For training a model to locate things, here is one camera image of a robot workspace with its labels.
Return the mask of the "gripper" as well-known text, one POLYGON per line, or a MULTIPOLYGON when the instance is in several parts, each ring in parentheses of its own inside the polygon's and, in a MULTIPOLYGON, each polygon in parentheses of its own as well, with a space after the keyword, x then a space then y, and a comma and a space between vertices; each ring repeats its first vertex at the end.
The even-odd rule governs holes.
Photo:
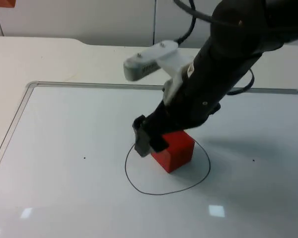
POLYGON ((171 89, 176 84, 168 81, 163 86, 163 100, 150 115, 136 118, 132 124, 135 133, 134 148, 141 157, 150 151, 160 153, 169 147, 163 134, 201 126, 220 108, 220 100, 229 91, 227 82, 185 81, 171 100, 171 89))

